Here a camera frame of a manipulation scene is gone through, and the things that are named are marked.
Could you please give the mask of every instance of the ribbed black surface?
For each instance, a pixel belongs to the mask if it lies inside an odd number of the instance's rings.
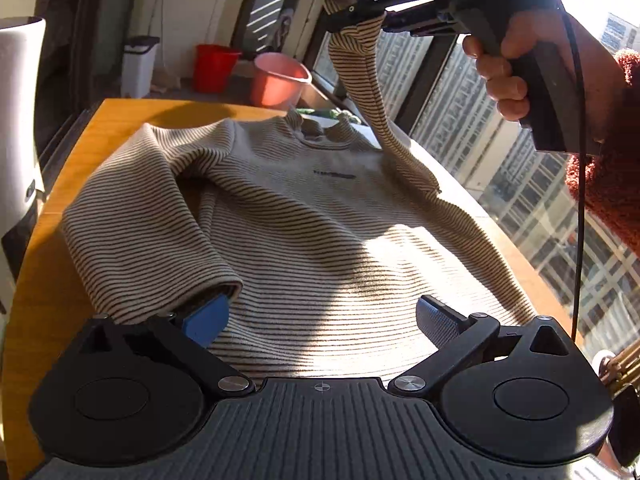
[[[375,379],[271,379],[258,394],[221,402],[203,430],[190,443],[167,456],[126,468],[88,468],[53,459],[33,478],[560,480],[615,477],[591,458],[555,468],[524,468],[489,460],[453,439],[426,402],[393,397]]]

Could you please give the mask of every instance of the trash can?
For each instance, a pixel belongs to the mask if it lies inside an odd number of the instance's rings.
[[[206,94],[220,94],[225,91],[229,76],[241,54],[228,46],[197,45],[193,89]]]
[[[122,97],[137,99],[149,94],[158,43],[157,36],[135,36],[127,40],[122,59]]]
[[[262,108],[288,110],[300,100],[311,74],[302,63],[278,52],[260,54],[254,60],[251,103]]]

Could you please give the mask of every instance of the black cable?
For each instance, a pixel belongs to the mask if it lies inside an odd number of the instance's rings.
[[[578,92],[579,130],[578,134],[578,247],[575,253],[575,281],[574,281],[574,314],[571,323],[571,339],[575,341],[578,333],[578,313],[580,312],[580,288],[582,286],[582,256],[584,254],[584,200],[586,185],[586,159],[587,159],[587,110],[586,96],[584,93],[584,77],[582,76],[582,65],[580,63],[580,53],[578,52],[578,42],[575,39],[574,28],[571,25],[571,17],[566,12],[562,2],[559,4],[562,15],[562,22],[569,39],[571,56],[574,60],[575,85]]]

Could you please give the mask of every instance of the human hand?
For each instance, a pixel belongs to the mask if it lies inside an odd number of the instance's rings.
[[[622,98],[626,87],[625,74],[613,56],[573,17],[572,26],[584,77],[587,122],[594,140],[606,138],[607,125]],[[476,70],[487,79],[486,91],[498,101],[498,111],[508,121],[517,121],[529,113],[527,83],[512,75],[509,59],[516,59],[529,52],[537,42],[555,43],[564,65],[575,76],[571,48],[566,36],[562,16],[554,10],[528,10],[514,14],[502,40],[501,57],[489,56],[482,44],[473,36],[467,36],[462,48],[476,60]]]

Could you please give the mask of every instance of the red bucket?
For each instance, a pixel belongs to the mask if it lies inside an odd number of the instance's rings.
[[[225,91],[226,83],[240,54],[241,52],[228,46],[197,45],[193,89],[207,94],[219,94]]]

